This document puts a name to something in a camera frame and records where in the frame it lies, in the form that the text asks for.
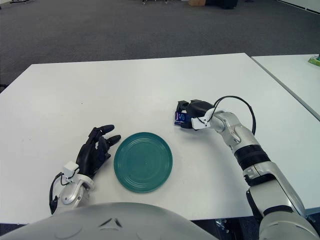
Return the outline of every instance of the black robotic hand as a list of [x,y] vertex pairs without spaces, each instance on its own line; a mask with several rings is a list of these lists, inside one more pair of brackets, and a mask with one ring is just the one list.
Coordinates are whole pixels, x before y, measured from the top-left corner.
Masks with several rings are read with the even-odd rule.
[[116,144],[121,136],[115,135],[105,139],[103,135],[115,129],[114,125],[105,125],[101,127],[94,127],[89,134],[89,138],[84,145],[82,145],[76,164],[79,165],[78,174],[86,175],[93,178],[99,168],[110,158],[108,153],[109,148]]

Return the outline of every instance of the black cable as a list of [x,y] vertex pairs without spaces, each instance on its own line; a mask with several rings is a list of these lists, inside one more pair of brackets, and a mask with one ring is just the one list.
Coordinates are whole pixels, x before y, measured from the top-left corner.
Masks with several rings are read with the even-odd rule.
[[50,186],[50,191],[49,191],[49,206],[50,206],[50,210],[51,210],[51,214],[53,214],[57,208],[57,204],[58,204],[58,197],[55,196],[54,199],[52,198],[53,195],[53,190],[54,190],[54,184],[55,181],[60,178],[62,176],[62,172],[59,172],[53,179],[51,186]]
[[68,179],[72,179],[74,177],[74,175],[76,174],[76,171],[79,169],[79,167],[77,167],[74,171],[73,171],[73,174],[72,176],[68,177]]
[[212,113],[212,115],[210,116],[208,122],[209,122],[209,121],[212,119],[212,117],[214,116],[215,111],[216,111],[216,109],[217,109],[217,107],[218,107],[218,104],[219,104],[223,99],[226,99],[226,98],[238,99],[238,100],[244,102],[244,103],[247,105],[247,107],[248,107],[249,110],[250,110],[251,116],[252,116],[252,130],[251,130],[251,131],[252,131],[253,135],[255,135],[257,123],[256,123],[256,117],[255,117],[254,111],[253,111],[252,107],[249,105],[249,103],[247,103],[244,99],[242,99],[242,98],[239,97],[239,96],[232,96],[232,95],[223,96],[223,97],[220,97],[217,101],[215,101],[215,103],[213,104],[214,110],[213,110],[213,113]]
[[63,176],[64,174],[62,173],[62,175],[61,175],[61,177],[60,177],[60,184],[62,185],[62,186],[65,186],[65,185],[68,185],[69,184],[69,182],[67,182],[67,183],[62,183],[62,176]]

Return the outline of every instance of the black joint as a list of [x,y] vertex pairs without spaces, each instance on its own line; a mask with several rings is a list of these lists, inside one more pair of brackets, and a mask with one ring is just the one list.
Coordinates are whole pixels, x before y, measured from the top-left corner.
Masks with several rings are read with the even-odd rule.
[[271,173],[262,175],[262,176],[258,176],[256,178],[250,179],[248,175],[244,175],[244,179],[246,181],[246,183],[252,187],[258,184],[262,184],[271,180],[276,179],[275,176],[273,176]]
[[263,151],[260,145],[248,145],[241,147],[234,153],[234,156],[242,170],[245,170],[255,164],[270,161],[268,155]]
[[270,213],[274,212],[287,212],[287,213],[293,213],[294,211],[292,210],[291,207],[287,205],[279,205],[279,206],[273,206],[269,207],[268,209],[264,210],[263,214],[266,216]]

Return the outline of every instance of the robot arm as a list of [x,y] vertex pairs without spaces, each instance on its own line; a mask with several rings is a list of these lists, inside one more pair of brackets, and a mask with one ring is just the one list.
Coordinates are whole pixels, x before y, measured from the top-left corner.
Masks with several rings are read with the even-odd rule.
[[233,113],[218,110],[217,105],[208,102],[184,102],[181,110],[186,110],[192,128],[213,128],[230,147],[250,186],[246,196],[260,223],[259,239],[319,239],[306,220],[305,207],[298,194],[269,159],[253,131],[243,126]]
[[[113,125],[94,127],[88,136],[88,140],[82,145],[76,162],[68,162],[63,167],[63,171],[54,178],[49,193],[51,214],[58,214],[87,204],[89,191],[95,187],[93,181],[95,174],[104,162],[110,158],[109,148],[121,138],[120,135],[108,139],[103,137],[114,128]],[[55,196],[53,198],[54,183],[59,178],[63,189],[59,197]]]

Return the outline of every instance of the green plate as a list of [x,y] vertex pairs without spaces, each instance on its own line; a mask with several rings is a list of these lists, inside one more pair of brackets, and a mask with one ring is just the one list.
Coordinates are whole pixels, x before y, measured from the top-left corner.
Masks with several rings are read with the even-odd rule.
[[114,157],[114,172],[119,182],[137,193],[159,188],[172,169],[172,153],[158,135],[139,132],[125,139]]

